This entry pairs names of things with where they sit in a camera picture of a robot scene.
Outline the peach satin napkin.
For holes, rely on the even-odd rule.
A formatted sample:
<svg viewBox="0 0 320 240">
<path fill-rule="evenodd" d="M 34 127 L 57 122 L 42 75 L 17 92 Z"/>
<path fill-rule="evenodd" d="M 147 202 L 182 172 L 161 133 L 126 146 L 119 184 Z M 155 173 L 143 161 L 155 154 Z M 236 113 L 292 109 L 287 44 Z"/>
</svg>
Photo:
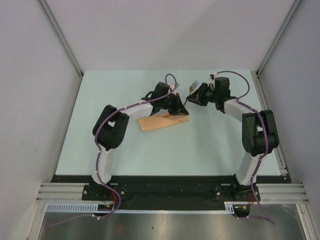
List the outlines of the peach satin napkin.
<svg viewBox="0 0 320 240">
<path fill-rule="evenodd" d="M 168 127 L 173 127 L 188 122 L 188 115 L 171 115 L 168 112 L 156 114 L 148 117 L 142 117 L 137 120 L 143 132 L 150 132 Z"/>
</svg>

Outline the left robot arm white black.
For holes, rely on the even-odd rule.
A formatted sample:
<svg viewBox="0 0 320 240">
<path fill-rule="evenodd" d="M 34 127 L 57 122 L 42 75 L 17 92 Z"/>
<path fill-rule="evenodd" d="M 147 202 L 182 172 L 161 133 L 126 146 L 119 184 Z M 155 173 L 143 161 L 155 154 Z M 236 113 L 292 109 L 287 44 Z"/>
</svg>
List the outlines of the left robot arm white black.
<svg viewBox="0 0 320 240">
<path fill-rule="evenodd" d="M 98 147 L 95 173 L 90 183 L 93 194 L 100 200 L 110 196 L 112 151 L 120 146 L 129 122 L 137 121 L 144 132 L 172 127 L 190 120 L 175 85 L 159 82 L 138 103 L 117 109 L 112 105 L 104 107 L 92 134 Z"/>
</svg>

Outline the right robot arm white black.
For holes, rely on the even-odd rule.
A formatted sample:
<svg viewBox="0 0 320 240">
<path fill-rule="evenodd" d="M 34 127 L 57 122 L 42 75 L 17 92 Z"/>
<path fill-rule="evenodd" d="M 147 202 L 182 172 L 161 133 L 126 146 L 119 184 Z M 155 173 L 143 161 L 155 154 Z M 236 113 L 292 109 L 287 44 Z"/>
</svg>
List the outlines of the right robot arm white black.
<svg viewBox="0 0 320 240">
<path fill-rule="evenodd" d="M 274 113 L 271 110 L 258 111 L 241 102 L 239 97 L 232 96 L 229 78 L 215 78 L 213 75 L 211 78 L 211 83 L 202 83 L 186 97 L 186 101 L 203 107 L 213 103 L 218 111 L 241 122 L 245 154 L 234 175 L 230 194 L 235 200 L 242 201 L 249 191 L 254 190 L 263 159 L 279 145 Z"/>
</svg>

